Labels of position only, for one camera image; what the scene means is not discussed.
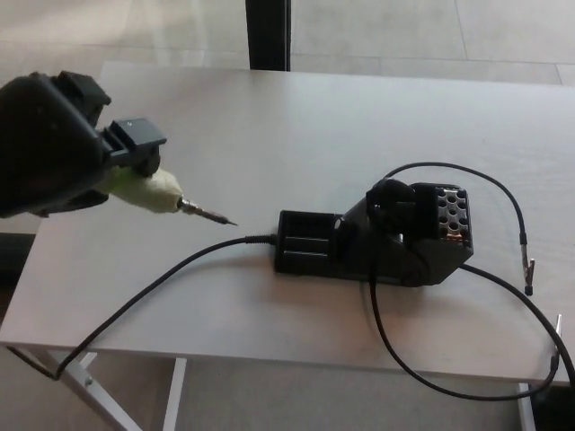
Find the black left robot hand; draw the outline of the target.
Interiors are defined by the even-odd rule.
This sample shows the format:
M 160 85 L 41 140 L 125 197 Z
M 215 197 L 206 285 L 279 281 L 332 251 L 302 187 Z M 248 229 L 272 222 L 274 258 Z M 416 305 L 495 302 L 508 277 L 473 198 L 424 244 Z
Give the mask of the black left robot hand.
M 1 88 L 1 216 L 97 207 L 115 168 L 147 179 L 167 139 L 148 119 L 97 124 L 111 98 L 89 75 L 21 75 Z

